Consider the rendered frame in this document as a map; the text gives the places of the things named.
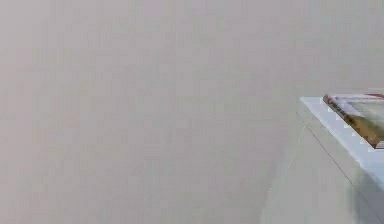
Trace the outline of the white cupboard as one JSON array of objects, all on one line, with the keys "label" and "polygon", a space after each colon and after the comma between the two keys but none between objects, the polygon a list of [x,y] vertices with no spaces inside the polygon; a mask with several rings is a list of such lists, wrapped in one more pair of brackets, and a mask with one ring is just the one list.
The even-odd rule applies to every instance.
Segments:
[{"label": "white cupboard", "polygon": [[302,97],[260,224],[384,224],[384,151]]}]

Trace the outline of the brown and white book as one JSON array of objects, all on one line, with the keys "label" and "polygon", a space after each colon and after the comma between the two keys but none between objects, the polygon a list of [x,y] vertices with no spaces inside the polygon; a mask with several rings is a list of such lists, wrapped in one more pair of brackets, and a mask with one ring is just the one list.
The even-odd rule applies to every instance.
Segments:
[{"label": "brown and white book", "polygon": [[384,94],[326,94],[323,102],[374,150],[384,150]]}]

